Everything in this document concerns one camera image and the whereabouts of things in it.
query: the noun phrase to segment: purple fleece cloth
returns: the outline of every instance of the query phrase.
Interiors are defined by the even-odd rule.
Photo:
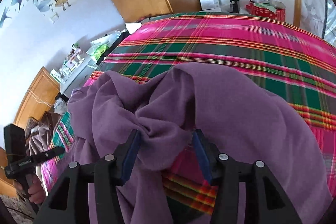
[[[194,128],[237,161],[263,160],[303,224],[316,224],[332,201],[321,151],[304,120],[285,100],[235,69],[181,64],[141,85],[107,71],[76,91],[68,110],[78,137],[73,158],[80,164],[113,153],[132,129],[141,130],[131,178],[118,188],[126,224],[173,223],[160,170],[190,143]],[[91,186],[90,220],[97,223]],[[192,223],[209,221],[203,215]]]

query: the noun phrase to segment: plaid bedsheet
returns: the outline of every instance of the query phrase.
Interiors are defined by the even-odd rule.
[[[184,62],[233,67],[257,85],[284,98],[310,126],[327,169],[330,192],[336,196],[336,48],[322,39],[266,18],[191,13],[163,16],[125,39],[93,72],[85,85],[113,70],[138,83]],[[72,142],[69,115],[58,127],[51,147],[67,150]],[[56,178],[58,159],[42,167],[47,187]],[[212,213],[216,188],[162,172],[170,208],[186,206]]]

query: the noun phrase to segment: red gift box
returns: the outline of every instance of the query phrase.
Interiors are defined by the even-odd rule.
[[[250,5],[246,5],[246,9],[250,12],[251,15],[268,17],[270,19],[285,22],[286,9],[277,9],[277,12],[273,13],[269,9],[256,7],[253,2],[250,2]]]

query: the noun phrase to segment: plastic bag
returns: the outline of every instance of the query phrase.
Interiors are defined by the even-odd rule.
[[[104,45],[100,45],[95,51],[94,53],[91,55],[91,59],[94,62],[97,62],[98,59],[100,58],[100,56],[108,49],[108,45],[104,44]]]
[[[89,48],[86,53],[92,56],[101,45],[107,45],[108,46],[107,49],[108,49],[119,38],[120,35],[121,35],[120,31],[113,31],[113,33],[111,33],[110,35],[101,37],[97,40],[90,42],[91,48]]]
[[[62,98],[58,98],[54,103],[54,112],[64,115],[68,111],[68,106]]]

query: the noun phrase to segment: finger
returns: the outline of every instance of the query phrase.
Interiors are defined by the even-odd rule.
[[[29,189],[28,189],[28,194],[30,194],[30,195],[33,195],[33,194],[36,194],[36,193],[38,193],[38,192],[40,192],[40,191],[43,191],[43,187],[42,187],[42,185],[41,184],[33,184],[33,185],[31,185],[30,187],[29,187]]]
[[[45,200],[44,192],[38,192],[34,195],[31,195],[29,201],[35,204],[41,204]]]
[[[17,182],[16,180],[14,180],[13,185],[14,185],[14,188],[15,188],[15,189],[17,189],[17,190],[19,190],[19,191],[22,191],[22,190],[23,190],[22,185],[21,185],[19,182]]]
[[[39,183],[39,184],[41,184],[41,181],[40,181],[39,177],[36,174],[33,174],[31,179],[32,179],[33,183]]]

